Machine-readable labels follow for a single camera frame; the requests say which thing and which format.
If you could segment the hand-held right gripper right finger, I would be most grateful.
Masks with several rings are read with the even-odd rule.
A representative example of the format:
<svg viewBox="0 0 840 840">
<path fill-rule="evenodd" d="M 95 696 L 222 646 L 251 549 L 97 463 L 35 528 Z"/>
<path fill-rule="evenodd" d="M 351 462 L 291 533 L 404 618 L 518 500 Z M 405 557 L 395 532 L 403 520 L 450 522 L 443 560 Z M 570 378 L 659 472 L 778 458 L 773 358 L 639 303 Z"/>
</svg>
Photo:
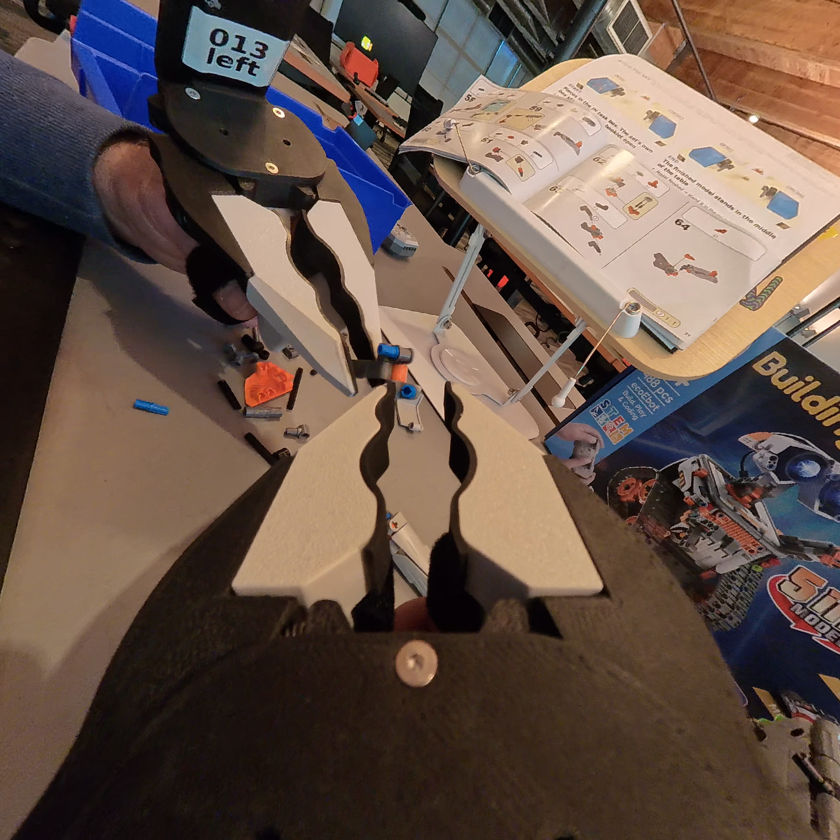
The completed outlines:
<svg viewBox="0 0 840 840">
<path fill-rule="evenodd" d="M 449 532 L 465 593 L 485 611 L 506 599 L 602 593 L 540 450 L 461 383 L 446 384 L 444 404 L 459 480 Z"/>
</svg>

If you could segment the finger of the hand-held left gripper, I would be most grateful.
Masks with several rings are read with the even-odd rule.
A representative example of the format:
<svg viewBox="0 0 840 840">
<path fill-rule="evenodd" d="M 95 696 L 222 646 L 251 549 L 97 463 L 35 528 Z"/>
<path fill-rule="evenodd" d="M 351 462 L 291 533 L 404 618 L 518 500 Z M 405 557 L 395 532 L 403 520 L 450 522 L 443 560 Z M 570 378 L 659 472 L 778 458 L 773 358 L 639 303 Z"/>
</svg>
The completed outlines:
<svg viewBox="0 0 840 840">
<path fill-rule="evenodd" d="M 305 213 L 305 257 L 356 358 L 374 361 L 382 330 L 375 271 L 343 205 L 317 201 Z"/>
<path fill-rule="evenodd" d="M 213 201 L 251 268 L 246 297 L 258 312 L 264 337 L 273 332 L 342 393 L 356 394 L 342 333 L 294 265 L 284 217 L 242 195 L 214 195 Z"/>
</svg>

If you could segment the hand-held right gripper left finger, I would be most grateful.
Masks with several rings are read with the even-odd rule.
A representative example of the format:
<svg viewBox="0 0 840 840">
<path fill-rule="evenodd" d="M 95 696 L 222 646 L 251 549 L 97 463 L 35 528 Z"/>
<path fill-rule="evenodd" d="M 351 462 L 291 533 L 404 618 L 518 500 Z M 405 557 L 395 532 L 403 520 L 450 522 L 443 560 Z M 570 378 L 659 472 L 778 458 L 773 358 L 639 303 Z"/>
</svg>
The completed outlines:
<svg viewBox="0 0 840 840">
<path fill-rule="evenodd" d="M 392 554 L 379 488 L 396 387 L 380 385 L 302 446 L 233 580 L 237 595 L 334 601 L 345 615 L 393 615 Z"/>
</svg>

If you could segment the person's left forearm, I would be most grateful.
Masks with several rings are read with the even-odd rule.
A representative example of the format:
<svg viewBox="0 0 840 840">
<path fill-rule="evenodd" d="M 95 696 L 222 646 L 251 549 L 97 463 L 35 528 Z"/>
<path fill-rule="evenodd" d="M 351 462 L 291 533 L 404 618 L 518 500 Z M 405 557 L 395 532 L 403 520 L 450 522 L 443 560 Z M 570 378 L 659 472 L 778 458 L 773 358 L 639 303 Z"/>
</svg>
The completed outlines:
<svg viewBox="0 0 840 840">
<path fill-rule="evenodd" d="M 149 134 L 5 52 L 1 111 L 2 204 L 151 262 L 113 233 L 92 180 L 101 152 Z"/>
</svg>

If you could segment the person's left hand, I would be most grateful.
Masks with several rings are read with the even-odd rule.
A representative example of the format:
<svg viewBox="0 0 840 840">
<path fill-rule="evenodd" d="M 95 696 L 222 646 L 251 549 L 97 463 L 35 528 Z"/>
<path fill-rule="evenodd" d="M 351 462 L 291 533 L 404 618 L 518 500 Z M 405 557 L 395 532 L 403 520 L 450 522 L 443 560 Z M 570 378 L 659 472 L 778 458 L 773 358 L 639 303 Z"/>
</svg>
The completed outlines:
<svg viewBox="0 0 840 840">
<path fill-rule="evenodd" d="M 112 141 L 92 167 L 92 184 L 116 239 L 186 274 L 187 259 L 198 243 L 172 215 L 164 178 L 147 140 L 126 135 Z"/>
</svg>

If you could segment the orange wedge piece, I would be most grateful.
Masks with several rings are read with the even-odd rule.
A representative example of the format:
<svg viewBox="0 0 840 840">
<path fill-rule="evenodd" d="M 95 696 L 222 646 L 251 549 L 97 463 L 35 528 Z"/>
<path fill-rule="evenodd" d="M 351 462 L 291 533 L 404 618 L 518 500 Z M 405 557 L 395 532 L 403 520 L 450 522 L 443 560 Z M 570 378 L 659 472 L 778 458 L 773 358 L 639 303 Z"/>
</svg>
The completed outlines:
<svg viewBox="0 0 840 840">
<path fill-rule="evenodd" d="M 269 361 L 255 363 L 253 373 L 245 378 L 244 395 L 248 407 L 256 407 L 288 394 L 295 375 Z"/>
</svg>

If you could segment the blue plastic bin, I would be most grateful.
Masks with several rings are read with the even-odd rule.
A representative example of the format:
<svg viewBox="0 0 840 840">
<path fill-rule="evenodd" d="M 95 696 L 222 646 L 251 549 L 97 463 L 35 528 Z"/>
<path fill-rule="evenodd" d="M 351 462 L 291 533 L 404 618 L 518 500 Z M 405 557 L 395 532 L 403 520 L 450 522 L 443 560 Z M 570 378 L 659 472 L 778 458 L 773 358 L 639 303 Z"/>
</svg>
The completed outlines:
<svg viewBox="0 0 840 840">
<path fill-rule="evenodd" d="M 156 94 L 155 19 L 122 1 L 82 2 L 71 38 L 71 66 L 80 94 L 121 119 L 152 129 L 148 98 Z M 298 116 L 338 166 L 358 198 L 378 250 L 410 201 L 343 129 L 328 129 L 322 116 L 285 93 L 268 89 L 267 100 Z"/>
</svg>

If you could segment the wooden background desk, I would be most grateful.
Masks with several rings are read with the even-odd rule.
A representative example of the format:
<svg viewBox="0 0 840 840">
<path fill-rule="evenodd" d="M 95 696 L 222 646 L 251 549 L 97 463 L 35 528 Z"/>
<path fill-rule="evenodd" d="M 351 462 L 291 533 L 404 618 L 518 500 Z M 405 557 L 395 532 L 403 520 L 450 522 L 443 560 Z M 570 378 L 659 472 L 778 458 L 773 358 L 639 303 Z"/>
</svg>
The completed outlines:
<svg viewBox="0 0 840 840">
<path fill-rule="evenodd" d="M 318 88 L 342 103 L 355 100 L 362 102 L 378 123 L 391 131 L 399 140 L 405 139 L 406 129 L 400 123 L 397 112 L 384 100 L 378 98 L 374 91 L 348 77 L 341 66 L 338 66 L 339 75 L 336 76 L 333 73 L 335 68 L 326 66 L 301 38 L 294 37 L 283 60 L 281 67 L 294 68 Z"/>
</svg>

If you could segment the scattered small black grey pieces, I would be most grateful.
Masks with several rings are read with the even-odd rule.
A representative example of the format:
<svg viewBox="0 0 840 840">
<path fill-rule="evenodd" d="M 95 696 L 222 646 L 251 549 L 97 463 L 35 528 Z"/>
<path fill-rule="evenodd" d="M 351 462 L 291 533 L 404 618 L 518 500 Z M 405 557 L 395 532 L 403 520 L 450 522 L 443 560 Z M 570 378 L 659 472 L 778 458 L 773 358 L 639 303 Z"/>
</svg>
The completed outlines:
<svg viewBox="0 0 840 840">
<path fill-rule="evenodd" d="M 245 404 L 245 378 L 254 372 L 256 362 L 269 361 L 271 352 L 259 340 L 256 331 L 245 332 L 236 341 L 228 341 L 222 348 L 224 367 L 217 378 L 217 389 L 225 402 L 244 420 L 253 424 L 274 423 L 286 418 L 297 404 L 297 399 L 303 381 L 303 369 L 298 367 L 293 373 L 295 380 L 292 390 L 266 404 L 248 407 Z"/>
</svg>

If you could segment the orange plastic case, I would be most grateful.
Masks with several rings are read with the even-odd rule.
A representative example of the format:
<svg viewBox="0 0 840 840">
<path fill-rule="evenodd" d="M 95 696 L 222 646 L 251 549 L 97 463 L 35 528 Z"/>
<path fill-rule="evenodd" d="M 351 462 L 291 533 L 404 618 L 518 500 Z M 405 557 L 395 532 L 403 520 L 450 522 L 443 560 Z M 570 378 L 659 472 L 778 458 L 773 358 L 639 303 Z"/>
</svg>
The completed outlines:
<svg viewBox="0 0 840 840">
<path fill-rule="evenodd" d="M 372 88 L 378 81 L 378 60 L 371 58 L 363 49 L 358 49 L 352 41 L 345 43 L 340 53 L 339 65 L 345 75 L 356 84 Z"/>
</svg>

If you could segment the black computer monitor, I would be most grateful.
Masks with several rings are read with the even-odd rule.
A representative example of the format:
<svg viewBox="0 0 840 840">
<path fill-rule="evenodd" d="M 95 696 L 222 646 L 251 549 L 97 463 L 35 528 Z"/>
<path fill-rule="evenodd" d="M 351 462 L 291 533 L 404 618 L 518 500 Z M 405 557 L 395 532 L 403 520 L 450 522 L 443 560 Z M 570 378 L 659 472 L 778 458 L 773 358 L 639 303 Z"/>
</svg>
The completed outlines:
<svg viewBox="0 0 840 840">
<path fill-rule="evenodd" d="M 333 28 L 343 42 L 379 63 L 379 76 L 412 97 L 438 42 L 412 1 L 342 1 Z"/>
</svg>

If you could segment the blue toy cardboard box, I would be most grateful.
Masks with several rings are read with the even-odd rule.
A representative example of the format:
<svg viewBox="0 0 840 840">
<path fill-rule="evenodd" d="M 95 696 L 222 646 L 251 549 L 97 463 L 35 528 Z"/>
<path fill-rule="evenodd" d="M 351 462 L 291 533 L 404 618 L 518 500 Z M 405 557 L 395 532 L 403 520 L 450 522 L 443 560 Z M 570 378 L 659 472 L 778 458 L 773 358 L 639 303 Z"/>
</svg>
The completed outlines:
<svg viewBox="0 0 840 840">
<path fill-rule="evenodd" d="M 544 439 L 656 552 L 756 717 L 838 722 L 838 372 L 769 329 L 698 380 L 629 372 Z"/>
</svg>

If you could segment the open instruction booklet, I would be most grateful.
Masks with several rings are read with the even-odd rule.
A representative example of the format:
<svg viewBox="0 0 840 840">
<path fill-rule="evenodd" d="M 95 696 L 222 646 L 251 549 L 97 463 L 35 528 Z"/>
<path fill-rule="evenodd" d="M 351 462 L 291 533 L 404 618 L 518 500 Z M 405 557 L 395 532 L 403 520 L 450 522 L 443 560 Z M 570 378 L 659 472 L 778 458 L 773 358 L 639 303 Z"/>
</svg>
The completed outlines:
<svg viewBox="0 0 840 840">
<path fill-rule="evenodd" d="M 461 192 L 615 334 L 646 329 L 683 350 L 748 296 L 777 259 L 751 224 L 677 170 L 664 138 L 637 140 L 593 101 L 627 84 L 570 92 L 504 89 L 480 77 L 450 110 L 409 129 L 401 152 L 465 165 Z"/>
</svg>

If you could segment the white air vent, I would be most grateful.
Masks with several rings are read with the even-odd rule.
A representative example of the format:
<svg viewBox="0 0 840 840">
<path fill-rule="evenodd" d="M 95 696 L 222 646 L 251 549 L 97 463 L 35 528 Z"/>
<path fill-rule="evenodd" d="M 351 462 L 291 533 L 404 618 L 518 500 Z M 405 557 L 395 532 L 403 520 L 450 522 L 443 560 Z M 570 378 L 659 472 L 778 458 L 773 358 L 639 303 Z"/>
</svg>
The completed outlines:
<svg viewBox="0 0 840 840">
<path fill-rule="evenodd" d="M 634 56 L 644 53 L 653 37 L 637 1 L 615 2 L 607 15 L 605 31 L 618 51 Z"/>
</svg>

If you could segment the white book stand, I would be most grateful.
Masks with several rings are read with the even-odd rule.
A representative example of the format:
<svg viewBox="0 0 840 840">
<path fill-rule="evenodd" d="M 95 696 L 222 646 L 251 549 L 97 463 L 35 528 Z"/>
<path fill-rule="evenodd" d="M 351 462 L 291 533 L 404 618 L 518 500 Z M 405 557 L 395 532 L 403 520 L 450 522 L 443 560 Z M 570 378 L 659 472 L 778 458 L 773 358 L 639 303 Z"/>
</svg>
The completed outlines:
<svg viewBox="0 0 840 840">
<path fill-rule="evenodd" d="M 615 334 L 609 322 L 598 319 L 571 290 L 561 285 L 557 276 L 529 257 L 515 239 L 491 225 L 478 206 L 460 190 L 460 181 L 466 169 L 464 164 L 432 156 L 435 174 L 444 191 L 458 200 L 479 225 L 469 241 L 467 256 L 459 269 L 454 289 L 438 316 L 434 333 L 440 343 L 443 343 L 448 323 L 453 318 L 455 300 L 466 283 L 466 275 L 475 263 L 485 237 L 494 238 L 528 278 L 574 322 L 568 345 L 580 334 L 589 333 L 591 339 L 603 340 L 602 347 L 615 361 L 672 382 L 694 381 L 719 371 L 838 272 L 838 241 L 833 239 L 812 241 L 782 263 L 778 254 L 770 252 L 777 259 L 771 273 L 685 349 L 670 350 L 646 329 L 640 329 L 632 338 L 624 338 Z"/>
</svg>

